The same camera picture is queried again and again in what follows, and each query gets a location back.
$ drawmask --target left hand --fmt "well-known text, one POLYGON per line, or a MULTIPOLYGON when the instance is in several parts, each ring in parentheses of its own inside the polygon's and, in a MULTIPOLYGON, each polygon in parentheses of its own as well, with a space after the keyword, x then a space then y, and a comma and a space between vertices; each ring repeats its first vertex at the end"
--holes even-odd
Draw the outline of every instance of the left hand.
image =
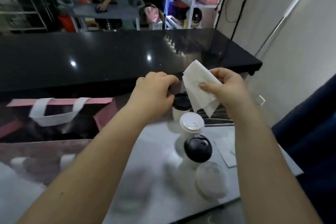
POLYGON ((104 1, 103 3, 98 5, 98 9, 101 10, 101 11, 105 11, 107 9, 108 5, 109 4, 106 1, 104 1))
POLYGON ((138 110, 137 114, 145 117, 146 122, 159 118, 174 102, 174 95, 167 96, 168 88, 174 82, 179 79, 164 72, 149 72, 146 77, 139 77, 127 106, 131 106, 133 112, 138 110))

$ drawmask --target glossy black counter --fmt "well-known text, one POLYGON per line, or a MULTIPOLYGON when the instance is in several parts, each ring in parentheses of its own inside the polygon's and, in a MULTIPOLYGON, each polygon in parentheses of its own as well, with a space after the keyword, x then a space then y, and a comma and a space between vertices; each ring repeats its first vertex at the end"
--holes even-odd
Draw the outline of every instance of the glossy black counter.
POLYGON ((2 93, 60 86, 69 91, 80 85, 93 96, 92 83, 132 88, 150 71, 181 76, 195 59, 209 69, 250 74, 262 65, 215 29, 22 34, 0 37, 0 47, 2 93))

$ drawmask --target wall socket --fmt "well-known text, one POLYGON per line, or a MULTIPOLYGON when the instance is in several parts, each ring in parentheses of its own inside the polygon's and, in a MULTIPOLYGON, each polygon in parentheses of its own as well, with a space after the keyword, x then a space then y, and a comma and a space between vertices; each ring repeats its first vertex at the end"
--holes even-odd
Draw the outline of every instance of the wall socket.
POLYGON ((255 101, 257 102, 258 105, 262 106, 266 100, 261 96, 261 95, 258 95, 256 98, 255 98, 255 101))

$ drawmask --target white bag handle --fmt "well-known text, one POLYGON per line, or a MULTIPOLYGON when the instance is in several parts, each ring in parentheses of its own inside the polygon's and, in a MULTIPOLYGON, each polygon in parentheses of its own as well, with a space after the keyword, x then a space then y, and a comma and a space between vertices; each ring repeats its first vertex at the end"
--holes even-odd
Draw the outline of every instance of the white bag handle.
POLYGON ((80 110, 82 110, 84 104, 90 98, 77 99, 72 107, 72 112, 44 116, 45 109, 47 108, 47 105, 51 99, 53 98, 41 98, 36 100, 30 110, 29 117, 41 127, 56 126, 69 123, 76 117, 80 110))

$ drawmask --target blue curtain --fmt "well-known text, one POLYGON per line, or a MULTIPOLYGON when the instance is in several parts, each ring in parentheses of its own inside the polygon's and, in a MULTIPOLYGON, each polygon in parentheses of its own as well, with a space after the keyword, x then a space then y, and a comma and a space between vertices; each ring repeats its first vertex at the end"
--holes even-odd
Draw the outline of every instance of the blue curtain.
POLYGON ((323 222, 336 223, 336 74, 272 131, 304 171, 297 179, 323 222))

